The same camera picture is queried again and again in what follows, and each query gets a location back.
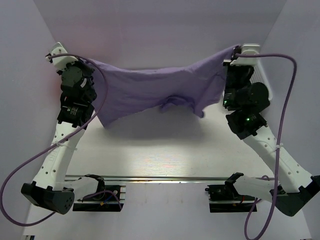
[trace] cloth fold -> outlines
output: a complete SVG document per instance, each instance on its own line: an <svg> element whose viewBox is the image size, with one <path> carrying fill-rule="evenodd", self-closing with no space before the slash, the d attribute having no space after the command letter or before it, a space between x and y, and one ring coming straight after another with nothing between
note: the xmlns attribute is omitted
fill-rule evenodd
<svg viewBox="0 0 320 240"><path fill-rule="evenodd" d="M226 84L224 59L230 59L234 46L186 67L154 70L126 70L93 60L104 71L109 90L106 102L97 115L104 127L113 121L143 110L160 106L165 112L170 106L185 106L204 117L203 109L219 102ZM105 84L101 73L93 73L100 106Z"/></svg>

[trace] white backdrop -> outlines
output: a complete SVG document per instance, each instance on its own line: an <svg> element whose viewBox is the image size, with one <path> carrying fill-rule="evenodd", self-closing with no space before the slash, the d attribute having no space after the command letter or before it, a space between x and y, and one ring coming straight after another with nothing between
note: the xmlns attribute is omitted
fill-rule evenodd
<svg viewBox="0 0 320 240"><path fill-rule="evenodd" d="M120 68L189 65L263 44L285 0L34 0L56 41Z"/></svg>

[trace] white wall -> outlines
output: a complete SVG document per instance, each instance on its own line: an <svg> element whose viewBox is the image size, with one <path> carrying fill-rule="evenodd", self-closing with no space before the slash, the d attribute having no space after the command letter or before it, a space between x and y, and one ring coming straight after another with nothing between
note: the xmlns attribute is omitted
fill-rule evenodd
<svg viewBox="0 0 320 240"><path fill-rule="evenodd" d="M272 28L264 53L283 53L296 58L298 72L283 128L283 140L289 153L313 175L320 175L320 1L288 0ZM277 133L281 109L292 64L282 59L266 59L264 68L273 89L267 120ZM320 194L303 209L310 233L320 240Z"/></svg>
<svg viewBox="0 0 320 240"><path fill-rule="evenodd" d="M263 44L285 0L34 0L54 39L120 68L192 64Z"/></svg>
<svg viewBox="0 0 320 240"><path fill-rule="evenodd" d="M59 108L59 78L45 61L54 40L32 0L0 1L0 183L19 164L47 146ZM4 206L24 222L29 202L20 193L41 159L23 168L9 182ZM17 227L0 214L1 238L20 239Z"/></svg>

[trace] lavender fabric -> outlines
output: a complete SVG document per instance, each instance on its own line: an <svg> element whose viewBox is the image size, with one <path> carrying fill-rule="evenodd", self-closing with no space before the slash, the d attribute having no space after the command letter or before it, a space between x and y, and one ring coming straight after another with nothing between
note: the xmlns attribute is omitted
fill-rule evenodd
<svg viewBox="0 0 320 240"><path fill-rule="evenodd" d="M185 106L204 117L203 109L219 102L225 88L224 59L230 59L234 47L227 48L204 60L186 67L168 67L154 70L126 70L93 60L104 71L109 90L106 102L97 115L106 127L116 119L160 106L162 112L170 106ZM104 79L93 73L100 106L105 92Z"/></svg>

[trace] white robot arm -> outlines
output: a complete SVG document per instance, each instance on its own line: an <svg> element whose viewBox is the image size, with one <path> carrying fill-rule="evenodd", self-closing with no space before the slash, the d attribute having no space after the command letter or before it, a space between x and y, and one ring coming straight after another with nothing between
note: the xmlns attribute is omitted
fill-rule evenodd
<svg viewBox="0 0 320 240"><path fill-rule="evenodd" d="M260 115L270 105L267 87L261 83L251 83L256 58L236 57L236 54L258 54L260 46L244 44L234 48L231 59L226 59L226 85L223 106L229 111L228 125L240 140L250 146L275 173L276 149L279 151L278 189L275 206L285 215L294 216L314 195L320 191L320 177L297 163L277 140L267 121ZM252 196L269 202L273 200L275 183L233 174L225 185L210 185L206 190L212 201L223 195L226 198Z"/></svg>
<svg viewBox="0 0 320 240"><path fill-rule="evenodd" d="M67 53L58 42L49 55ZM79 180L65 182L65 176L73 153L86 128L61 143L75 132L93 114L91 103L97 95L93 88L93 69L73 56L61 56L50 61L61 75L61 111L57 118L52 144L57 147L46 156L31 184L25 183L22 194L36 206L60 213L67 213L78 200L105 189L104 179L88 174Z"/></svg>

